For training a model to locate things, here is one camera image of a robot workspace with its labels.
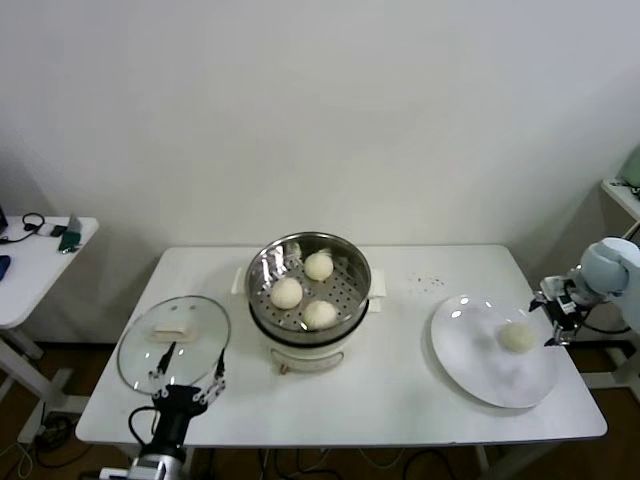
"black cable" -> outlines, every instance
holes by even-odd
[[[293,477],[290,477],[289,475],[285,475],[284,473],[282,473],[280,471],[280,466],[278,465],[278,450],[274,450],[273,451],[273,468],[275,468],[276,473],[278,474],[278,476],[280,478],[284,478],[284,480],[293,480]]]
[[[631,327],[628,327],[628,326],[625,327],[625,328],[622,328],[620,330],[603,330],[602,328],[592,327],[591,325],[589,325],[587,323],[587,318],[589,318],[590,315],[591,315],[591,310],[589,310],[585,314],[585,316],[582,317],[582,323],[578,326],[578,328],[580,328],[580,327],[588,328],[589,330],[592,330],[592,331],[597,332],[597,333],[602,333],[604,335],[621,335],[621,334],[627,333],[628,331],[631,330]]]
[[[300,465],[299,449],[296,450],[296,468],[298,468],[298,471],[294,473],[284,474],[280,471],[280,467],[278,466],[278,450],[274,450],[273,454],[274,454],[273,466],[276,470],[276,473],[280,478],[284,478],[285,480],[294,480],[293,475],[323,475],[323,474],[332,475],[338,480],[342,480],[342,477],[340,476],[340,474],[335,470],[329,470],[329,469],[301,470],[299,467]]]
[[[142,438],[140,438],[140,435],[138,435],[138,432],[136,432],[136,429],[133,428],[133,417],[136,416],[136,414],[140,413],[140,412],[145,412],[145,411],[157,411],[156,407],[150,407],[150,406],[144,406],[144,407],[138,407],[136,408],[133,412],[131,412],[131,414],[129,415],[129,431],[131,432],[131,435],[134,436],[134,438],[138,441],[138,443],[141,446],[145,446],[146,444],[144,443],[144,441],[142,440]]]
[[[42,413],[40,414],[40,426],[44,425],[44,417],[47,411],[47,402],[42,402]]]
[[[621,335],[631,330],[631,327],[625,327],[620,330],[603,330],[601,328],[592,327],[591,325],[588,325],[584,321],[582,322],[582,326],[584,328],[588,328],[589,330],[593,330],[594,332],[603,333],[605,335]]]
[[[451,464],[449,464],[449,460],[447,460],[447,457],[445,457],[443,453],[439,452],[438,450],[434,450],[433,448],[430,448],[428,450],[421,450],[409,457],[409,460],[407,460],[407,463],[404,464],[404,469],[402,470],[402,480],[408,479],[407,473],[409,473],[409,469],[411,468],[411,465],[413,464],[413,462],[418,458],[420,458],[421,456],[426,455],[428,453],[433,453],[434,455],[439,457],[447,467],[447,472],[449,472],[449,476],[451,477],[451,480],[456,480],[456,476],[453,474],[453,470],[451,469]]]
[[[73,435],[73,424],[69,418],[64,416],[46,418],[42,425],[45,427],[45,431],[33,441],[36,451],[42,453],[58,450]]]
[[[36,449],[36,463],[39,466],[41,466],[42,468],[48,468],[50,470],[54,470],[56,468],[68,467],[72,463],[77,462],[82,457],[84,457],[87,453],[89,453],[89,450],[91,450],[92,448],[93,448],[93,445],[89,445],[86,449],[84,449],[84,451],[82,453],[80,453],[79,455],[73,457],[71,460],[67,460],[66,462],[62,462],[62,463],[46,463],[46,462],[43,462],[42,459],[40,458],[40,451]]]
[[[315,465],[313,465],[311,467],[304,468],[302,466],[302,460],[301,460],[302,451],[299,448],[296,448],[296,468],[298,469],[298,472],[300,472],[300,473],[316,472],[317,469],[315,467],[320,466],[320,465],[322,465],[324,463],[324,460],[325,460],[325,458],[326,458],[328,453],[329,452],[322,453],[322,456],[320,457],[320,460],[318,460]]]
[[[40,220],[40,223],[28,222],[27,219],[29,217],[36,217],[38,220]],[[7,243],[20,243],[23,240],[26,240],[27,238],[31,237],[32,235],[35,235],[36,233],[38,233],[38,230],[40,230],[40,227],[42,227],[44,224],[45,224],[45,219],[39,213],[37,213],[37,212],[26,213],[26,214],[24,214],[22,216],[22,225],[24,226],[24,231],[25,232],[29,232],[29,233],[27,233],[25,236],[23,236],[21,238],[15,239],[15,240],[12,240],[7,236],[1,237],[0,238],[0,245],[6,245]]]

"white plate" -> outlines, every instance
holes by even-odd
[[[498,343],[508,322],[527,322],[536,346],[524,354]],[[499,407],[540,403],[557,382],[556,347],[544,347],[550,326],[519,310],[507,315],[483,298],[461,295],[445,301],[431,323],[433,348],[447,373],[467,392]]]

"white wall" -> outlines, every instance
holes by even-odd
[[[533,275],[638,140],[639,14],[633,0],[5,2],[0,201],[102,225],[30,330],[114,340],[166,247],[301,229],[503,243]]]

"table leg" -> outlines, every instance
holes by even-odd
[[[56,405],[63,402],[62,390],[47,380],[2,340],[0,340],[0,369],[47,403]]]
[[[187,448],[187,458],[184,461],[184,467],[182,470],[185,472],[188,478],[191,478],[191,468],[193,467],[193,456],[196,453],[196,449],[193,447]]]
[[[558,445],[558,443],[535,443],[512,447],[511,451],[498,460],[497,463],[484,470],[478,480],[507,480],[512,478],[520,470],[546,455]]]
[[[25,423],[18,442],[30,445],[38,434],[42,418],[51,412],[81,414],[89,397],[65,395],[62,388],[71,378],[72,370],[62,368],[49,381],[29,362],[13,351],[0,339],[0,369],[7,372],[13,380],[20,382],[31,393],[40,398],[38,405]]]
[[[640,350],[626,358],[619,349],[607,349],[618,367],[613,372],[583,373],[582,379],[591,390],[628,388],[640,402]]]
[[[476,445],[476,457],[478,457],[478,465],[480,465],[480,471],[486,472],[489,470],[489,459],[487,458],[487,452],[482,445]]]
[[[9,393],[9,390],[11,390],[14,383],[16,382],[13,377],[11,375],[7,375],[7,378],[5,378],[2,385],[0,385],[0,402],[2,402],[2,399],[7,396],[7,393]]]
[[[9,339],[16,347],[23,351],[29,358],[33,360],[40,360],[44,355],[44,352],[38,347],[33,340],[21,330],[2,330],[2,336]]]

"white table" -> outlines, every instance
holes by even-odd
[[[7,220],[9,226],[2,236],[16,239],[26,235],[21,217],[8,217]],[[98,222],[94,218],[79,220],[82,224],[81,241],[86,244],[98,229]],[[47,217],[46,221],[67,225],[69,218]],[[33,235],[20,243],[0,245],[0,255],[11,257],[11,266],[0,281],[0,335],[16,345],[26,357],[23,358],[0,339],[0,369],[8,375],[0,386],[0,401],[14,381],[41,399],[18,436],[18,441],[26,444],[31,443],[40,426],[42,402],[46,402],[47,414],[52,411],[81,413],[87,402],[86,397],[62,393],[71,370],[61,369],[49,381],[29,364],[27,359],[42,357],[42,350],[17,329],[79,254],[60,254],[57,252],[59,244],[59,238]]]
[[[631,217],[640,220],[640,200],[631,193],[631,189],[622,185],[619,180],[605,179],[602,189],[607,192]]]
[[[593,438],[607,431],[564,350],[558,352],[557,386],[540,405],[526,410],[501,409],[475,399],[448,377],[435,358],[427,326],[446,298],[477,294],[496,304],[528,306],[531,290],[506,248],[362,250],[372,267],[385,272],[387,297],[382,312],[365,318],[337,368],[284,376],[275,373],[262,348],[246,299],[230,293],[237,268],[247,265],[257,248],[193,247],[165,252],[131,320],[167,298],[198,294],[219,300],[232,321],[225,356],[228,388],[192,421],[186,445],[482,445]],[[541,312],[534,318],[548,324]],[[76,433],[86,442],[135,443],[127,429],[128,414],[150,404],[149,397],[121,381],[116,355],[112,354],[78,424]],[[152,415],[139,417],[136,427],[148,440]],[[521,466],[519,461],[535,459],[548,445],[526,458],[507,458],[487,478],[493,474],[497,475],[491,478],[506,478]]]

